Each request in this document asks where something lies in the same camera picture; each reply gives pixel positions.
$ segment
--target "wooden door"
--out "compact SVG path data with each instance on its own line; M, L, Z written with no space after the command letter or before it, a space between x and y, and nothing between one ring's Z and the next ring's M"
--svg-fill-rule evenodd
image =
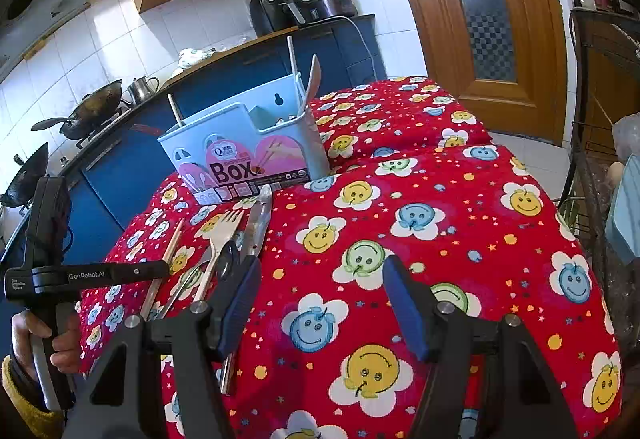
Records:
M428 73L487 129L559 144L566 50L558 0L409 0Z

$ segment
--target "black wrist strap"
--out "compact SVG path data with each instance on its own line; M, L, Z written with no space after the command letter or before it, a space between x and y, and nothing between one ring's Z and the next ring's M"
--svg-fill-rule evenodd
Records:
M14 350L11 349L11 360L9 362L9 373L15 384L16 389L20 392L29 403L42 412L48 412L44 405L44 397L39 384L31 379L31 376L25 372L22 365L15 358Z

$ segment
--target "egg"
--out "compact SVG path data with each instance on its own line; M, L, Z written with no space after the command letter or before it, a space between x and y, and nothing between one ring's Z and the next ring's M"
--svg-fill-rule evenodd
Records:
M609 171L607 171L607 177L605 179L606 183L611 188L616 188L620 181L622 181L622 172L625 170L625 165L620 162L615 162L609 167Z

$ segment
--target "human hand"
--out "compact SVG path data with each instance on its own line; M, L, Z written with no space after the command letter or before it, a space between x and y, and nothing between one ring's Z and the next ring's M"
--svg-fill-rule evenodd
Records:
M15 358L31 379L38 382L30 335L49 338L51 329L31 311L24 310L11 319L11 330ZM80 369L80 336L80 318L72 311L66 321L66 331L51 342L56 351L51 355L51 364L63 374L76 374Z

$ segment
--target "black pan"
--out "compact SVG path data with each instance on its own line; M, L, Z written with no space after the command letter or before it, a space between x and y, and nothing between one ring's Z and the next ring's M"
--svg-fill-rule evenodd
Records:
M31 127L31 130L46 130L58 123L62 123L60 133L68 139L80 140L89 136L102 123L115 114L122 100L122 80L117 80L103 88L99 88L93 94L88 94L75 107L69 117L52 117L40 121Z
M14 157L14 161L21 166L20 171L12 179L6 193L0 195L0 204L7 208L24 206L33 199L38 181L47 172L49 143L38 148L26 163L18 156Z

